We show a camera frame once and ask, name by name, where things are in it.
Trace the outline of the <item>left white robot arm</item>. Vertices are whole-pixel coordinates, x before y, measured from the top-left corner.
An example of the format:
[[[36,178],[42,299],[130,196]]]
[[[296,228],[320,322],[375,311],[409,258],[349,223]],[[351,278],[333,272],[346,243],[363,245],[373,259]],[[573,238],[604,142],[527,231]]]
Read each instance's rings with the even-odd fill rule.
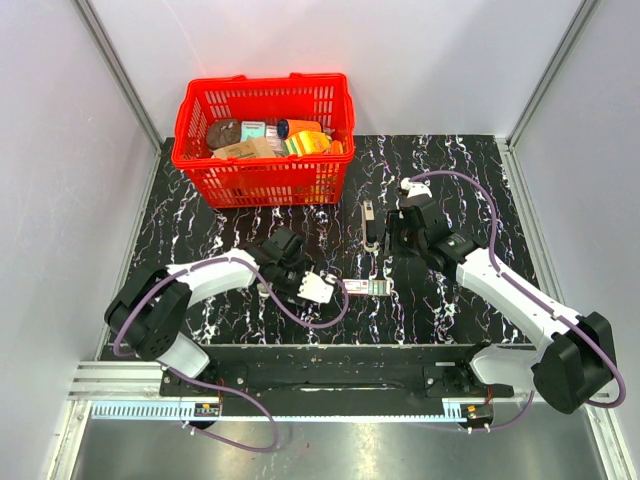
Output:
[[[218,294],[263,278],[281,298],[293,299],[306,273],[305,241],[287,227],[268,238],[199,262],[163,266],[146,262],[119,290],[104,314],[116,335],[114,355],[156,361],[182,373],[195,395],[211,392],[217,373],[208,354],[182,329],[187,311]]]

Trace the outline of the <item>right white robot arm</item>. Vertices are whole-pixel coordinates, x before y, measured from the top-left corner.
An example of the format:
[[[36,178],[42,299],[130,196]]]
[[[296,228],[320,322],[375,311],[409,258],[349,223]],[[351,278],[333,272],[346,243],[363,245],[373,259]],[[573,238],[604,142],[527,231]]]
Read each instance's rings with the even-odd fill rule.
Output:
[[[385,248],[393,256],[421,259],[480,296],[531,342],[530,350],[475,348],[454,373],[463,394],[510,385],[534,390],[555,410],[571,414],[615,378],[613,332],[603,315],[581,315],[551,299],[492,258],[477,236],[451,230],[434,202],[405,203],[389,211]]]

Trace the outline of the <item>red white staple box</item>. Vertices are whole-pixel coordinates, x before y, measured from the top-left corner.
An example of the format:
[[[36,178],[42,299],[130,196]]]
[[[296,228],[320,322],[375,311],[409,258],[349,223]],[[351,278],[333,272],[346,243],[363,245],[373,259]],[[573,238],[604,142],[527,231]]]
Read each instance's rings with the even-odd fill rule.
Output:
[[[391,295],[391,281],[387,279],[344,279],[346,291],[355,296],[380,296]]]

